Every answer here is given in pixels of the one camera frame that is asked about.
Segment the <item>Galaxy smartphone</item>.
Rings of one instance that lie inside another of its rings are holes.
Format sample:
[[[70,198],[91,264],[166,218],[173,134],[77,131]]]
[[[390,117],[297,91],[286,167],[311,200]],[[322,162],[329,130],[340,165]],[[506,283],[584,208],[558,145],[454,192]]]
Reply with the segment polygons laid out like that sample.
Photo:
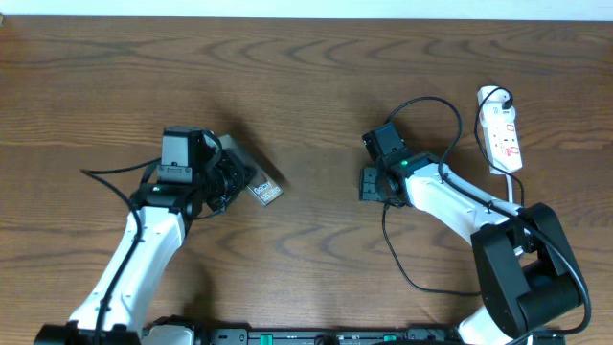
[[[230,134],[221,136],[220,142],[226,150],[233,153],[247,168],[255,172],[247,184],[247,190],[260,205],[266,207],[283,194],[283,189],[261,167],[251,153]]]

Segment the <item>white power strip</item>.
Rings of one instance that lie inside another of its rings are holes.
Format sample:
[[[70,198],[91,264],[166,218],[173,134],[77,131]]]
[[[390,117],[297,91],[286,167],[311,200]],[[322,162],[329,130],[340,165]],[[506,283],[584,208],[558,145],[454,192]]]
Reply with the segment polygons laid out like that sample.
[[[486,153],[493,174],[514,173],[522,158],[517,138],[516,111],[509,91],[499,86],[483,86],[477,92],[479,124],[484,134]]]

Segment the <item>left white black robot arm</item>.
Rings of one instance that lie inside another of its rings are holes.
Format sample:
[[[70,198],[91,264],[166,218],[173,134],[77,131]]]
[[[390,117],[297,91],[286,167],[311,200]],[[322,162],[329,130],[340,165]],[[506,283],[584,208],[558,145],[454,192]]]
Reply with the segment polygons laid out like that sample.
[[[138,188],[125,195],[106,170],[84,170],[128,208],[125,231],[102,277],[63,325],[45,324],[37,344],[140,344],[150,302],[194,221],[224,213],[256,171],[238,143],[205,128],[169,126],[159,157],[138,164]]]

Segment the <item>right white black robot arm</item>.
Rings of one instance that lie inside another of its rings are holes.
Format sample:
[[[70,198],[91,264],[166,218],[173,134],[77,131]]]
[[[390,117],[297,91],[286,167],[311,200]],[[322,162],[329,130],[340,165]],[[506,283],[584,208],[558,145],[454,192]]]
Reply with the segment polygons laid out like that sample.
[[[461,179],[438,157],[414,154],[387,123],[363,135],[373,165],[359,198],[414,207],[472,248],[483,305],[456,328],[465,344],[561,344],[589,324],[588,289],[552,208],[523,207]]]

